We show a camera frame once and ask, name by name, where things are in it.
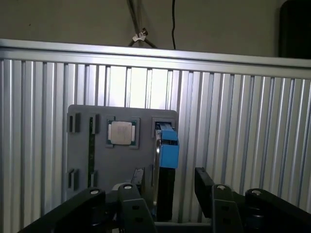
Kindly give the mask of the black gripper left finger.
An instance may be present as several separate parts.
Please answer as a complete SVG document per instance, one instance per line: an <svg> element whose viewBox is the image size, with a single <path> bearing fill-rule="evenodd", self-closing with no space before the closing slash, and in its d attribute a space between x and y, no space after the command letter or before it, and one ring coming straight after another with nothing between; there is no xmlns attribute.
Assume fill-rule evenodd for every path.
<svg viewBox="0 0 311 233"><path fill-rule="evenodd" d="M46 213L22 233L155 233L153 217L142 198L145 169L136 168L130 183L106 193L90 187Z"/></svg>

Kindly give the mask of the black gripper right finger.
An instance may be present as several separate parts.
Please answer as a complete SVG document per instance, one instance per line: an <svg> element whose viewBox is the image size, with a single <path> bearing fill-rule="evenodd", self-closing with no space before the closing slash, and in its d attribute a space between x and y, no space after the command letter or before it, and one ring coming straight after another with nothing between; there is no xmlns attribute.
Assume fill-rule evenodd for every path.
<svg viewBox="0 0 311 233"><path fill-rule="evenodd" d="M309 233L311 215L278 196L249 189L244 195L216 184L203 167L195 168L195 194L214 233Z"/></svg>

